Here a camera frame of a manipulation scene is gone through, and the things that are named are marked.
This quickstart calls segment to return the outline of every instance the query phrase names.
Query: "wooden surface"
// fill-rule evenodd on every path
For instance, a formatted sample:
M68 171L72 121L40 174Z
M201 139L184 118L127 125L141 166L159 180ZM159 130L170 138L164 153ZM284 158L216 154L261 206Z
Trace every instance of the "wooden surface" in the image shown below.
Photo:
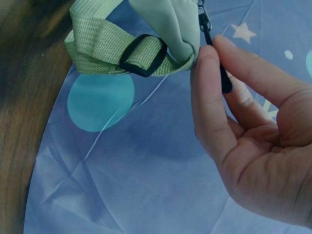
M72 0L0 0L0 234L20 234L46 122L71 61Z

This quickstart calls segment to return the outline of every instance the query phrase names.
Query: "teal circle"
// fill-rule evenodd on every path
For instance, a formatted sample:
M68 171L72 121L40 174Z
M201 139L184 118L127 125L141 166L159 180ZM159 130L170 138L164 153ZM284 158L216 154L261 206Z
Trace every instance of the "teal circle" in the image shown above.
M68 113L79 128L99 132L129 111L134 96L130 75L80 75L68 95Z
M308 69L308 72L310 74L310 77L312 78L312 50L310 50L308 52L307 59L306 59L306 65L307 65L307 69Z

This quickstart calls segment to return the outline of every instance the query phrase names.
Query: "strap adjuster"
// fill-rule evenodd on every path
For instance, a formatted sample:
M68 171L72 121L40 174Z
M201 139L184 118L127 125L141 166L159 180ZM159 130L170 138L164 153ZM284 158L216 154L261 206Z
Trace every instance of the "strap adjuster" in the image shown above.
M158 67L160 67L160 65L162 64L162 62L164 61L164 59L166 57L167 48L168 48L166 43L161 38L158 38L162 44L161 49L158 51L158 53L157 53L156 57L154 58L152 64L150 65L150 67L147 70L140 68L139 66L136 66L136 65L133 65L130 63L126 63L129 56L136 49L136 47L141 43L141 41L144 38L149 37L149 36L153 36L153 35L142 34L130 43L130 45L125 49L125 51L123 52L123 54L121 55L121 58L119 60L119 67L121 69L123 69L127 72L130 72L130 73L137 74L137 75L142 76L142 77L149 77L151 74L153 74L158 69Z

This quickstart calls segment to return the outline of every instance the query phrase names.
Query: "cream star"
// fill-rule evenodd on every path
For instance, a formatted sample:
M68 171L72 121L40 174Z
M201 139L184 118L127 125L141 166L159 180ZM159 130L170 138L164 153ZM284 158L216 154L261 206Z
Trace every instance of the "cream star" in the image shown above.
M250 38L257 35L256 33L248 29L247 23L243 23L240 26L232 24L232 27L235 29L235 34L233 38L242 38L249 44L250 44Z

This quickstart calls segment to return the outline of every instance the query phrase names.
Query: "zipper pull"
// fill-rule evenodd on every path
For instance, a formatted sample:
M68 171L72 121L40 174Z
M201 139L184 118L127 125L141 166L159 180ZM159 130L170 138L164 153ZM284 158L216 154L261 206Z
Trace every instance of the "zipper pull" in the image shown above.
M198 15L199 27L200 27L200 30L205 35L205 40L206 40L207 45L213 46L213 41L210 36L210 31L213 25L211 24L209 15L206 11L204 4L205 4L205 0L198 1L198 9L203 11L203 13L200 13ZM228 74L226 73L224 67L221 64L220 64L220 73L221 73L222 93L228 94L232 91L233 85L229 79Z

